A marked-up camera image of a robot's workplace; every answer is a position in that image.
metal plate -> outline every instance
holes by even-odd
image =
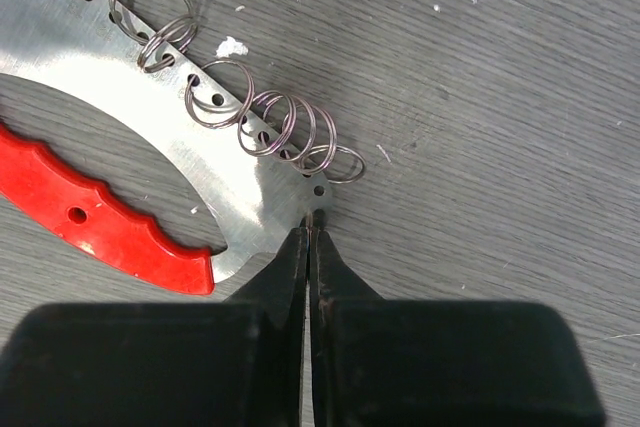
[[[125,21],[151,29],[130,12]],[[187,77],[205,98],[220,93],[240,103],[169,45],[159,55],[176,62],[157,74],[135,64],[140,46],[109,20],[108,0],[0,0],[0,73],[72,95],[116,118],[164,154],[187,178],[215,217],[228,249],[213,260],[214,280],[235,274],[253,255],[273,253],[288,232],[316,209],[328,210],[331,187],[324,175],[305,178],[274,157],[255,158],[238,145],[235,127],[206,129],[185,110]],[[276,132],[255,114],[244,128]],[[324,195],[314,189],[321,186]]]

